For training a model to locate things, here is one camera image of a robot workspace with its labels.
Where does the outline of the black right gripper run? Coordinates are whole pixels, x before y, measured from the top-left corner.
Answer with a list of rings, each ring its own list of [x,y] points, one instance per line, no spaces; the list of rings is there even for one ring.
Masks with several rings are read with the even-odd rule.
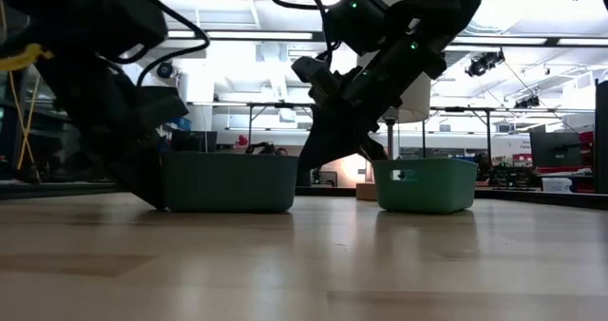
[[[314,169],[353,154],[370,162],[388,158],[384,147],[369,134],[357,135],[355,141],[351,129],[379,129],[379,121],[394,101],[394,80],[364,68],[332,74],[339,82],[337,93],[321,100],[312,98],[313,124],[298,155],[297,186],[310,186]]]

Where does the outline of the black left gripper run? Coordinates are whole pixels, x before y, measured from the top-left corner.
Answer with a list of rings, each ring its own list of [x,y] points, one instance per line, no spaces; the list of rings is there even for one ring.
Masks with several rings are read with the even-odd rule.
[[[94,163],[125,190],[164,209],[161,138],[137,113],[138,93],[122,71],[97,58],[60,57],[37,65],[42,78],[80,133],[80,145]]]

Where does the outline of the dark teal plastic bin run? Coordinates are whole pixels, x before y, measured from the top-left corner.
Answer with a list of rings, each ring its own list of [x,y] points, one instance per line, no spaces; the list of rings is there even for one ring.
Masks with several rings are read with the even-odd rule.
[[[282,213],[295,199],[298,158],[166,152],[164,206],[175,212]]]

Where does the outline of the green plastic bin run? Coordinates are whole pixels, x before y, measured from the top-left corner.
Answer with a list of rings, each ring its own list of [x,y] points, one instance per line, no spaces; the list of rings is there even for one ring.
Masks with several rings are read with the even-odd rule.
[[[470,208],[475,199],[473,161],[377,160],[372,169],[377,203],[388,212],[447,215]]]

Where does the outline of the black computer monitor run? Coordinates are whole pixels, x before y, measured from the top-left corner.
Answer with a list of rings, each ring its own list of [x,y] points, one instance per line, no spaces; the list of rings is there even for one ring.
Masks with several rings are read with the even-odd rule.
[[[216,131],[174,131],[170,142],[173,151],[212,153],[216,151]]]
[[[575,167],[582,165],[580,137],[577,133],[530,134],[535,167]]]

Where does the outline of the white shade table lamp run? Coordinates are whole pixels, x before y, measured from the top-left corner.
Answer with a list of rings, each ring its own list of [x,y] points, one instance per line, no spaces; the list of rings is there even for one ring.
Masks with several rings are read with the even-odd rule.
[[[383,0],[391,6],[402,0]],[[400,158],[401,137],[397,135],[401,123],[417,123],[429,116],[431,80],[427,74],[421,74],[400,96],[402,104],[391,107],[381,121],[388,127],[387,151],[391,160]],[[355,197],[359,200],[376,201],[376,188],[371,164],[366,164],[364,183],[357,183]]]

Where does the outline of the long ceiling light strip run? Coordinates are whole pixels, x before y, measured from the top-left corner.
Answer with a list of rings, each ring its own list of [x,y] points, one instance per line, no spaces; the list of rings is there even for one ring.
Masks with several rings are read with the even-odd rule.
[[[322,42],[321,32],[269,30],[208,30],[210,40],[222,41],[302,41]]]
[[[515,37],[515,36],[458,36],[452,43],[467,46],[497,47],[608,47],[608,38],[574,37]]]

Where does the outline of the yellow tape piece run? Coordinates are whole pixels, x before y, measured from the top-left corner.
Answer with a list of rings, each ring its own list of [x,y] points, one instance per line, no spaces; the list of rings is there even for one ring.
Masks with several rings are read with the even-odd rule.
[[[17,55],[0,59],[0,70],[13,71],[27,68],[39,59],[49,60],[54,56],[50,50],[44,50],[39,44],[29,44]]]

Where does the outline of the white box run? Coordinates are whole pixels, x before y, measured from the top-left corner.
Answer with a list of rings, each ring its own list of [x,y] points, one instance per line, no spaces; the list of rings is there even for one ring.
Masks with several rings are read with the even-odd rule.
[[[544,177],[541,179],[542,190],[545,193],[570,194],[572,180],[569,178]]]

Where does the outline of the black folding table frame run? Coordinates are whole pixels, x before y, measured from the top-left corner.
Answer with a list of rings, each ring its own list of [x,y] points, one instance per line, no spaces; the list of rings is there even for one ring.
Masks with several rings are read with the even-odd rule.
[[[298,152],[313,123],[310,104],[257,102],[191,102],[193,128],[217,134],[221,152],[244,153],[261,142]]]
[[[424,157],[455,150],[463,157],[485,153],[508,161],[532,152],[531,134],[582,134],[592,128],[594,116],[591,109],[433,106],[415,127],[416,141]]]

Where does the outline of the silver ventilation duct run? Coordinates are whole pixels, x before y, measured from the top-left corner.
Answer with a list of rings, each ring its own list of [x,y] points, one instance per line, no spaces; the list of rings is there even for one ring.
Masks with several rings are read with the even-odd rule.
[[[478,11],[469,25],[458,36],[501,36],[506,35],[508,31],[517,23],[521,22],[523,15],[519,12],[500,12],[497,15],[491,15],[489,12]],[[469,62],[465,69],[469,66],[471,60],[479,57],[486,52],[497,52],[501,50],[504,54],[504,47],[489,46],[467,46],[454,45],[451,43],[447,48],[448,51],[459,51],[469,54]]]

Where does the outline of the black vertical post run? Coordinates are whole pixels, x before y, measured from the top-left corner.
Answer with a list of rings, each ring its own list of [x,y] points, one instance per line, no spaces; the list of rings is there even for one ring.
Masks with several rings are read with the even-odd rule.
[[[595,191],[608,195],[608,80],[596,85],[593,175]]]

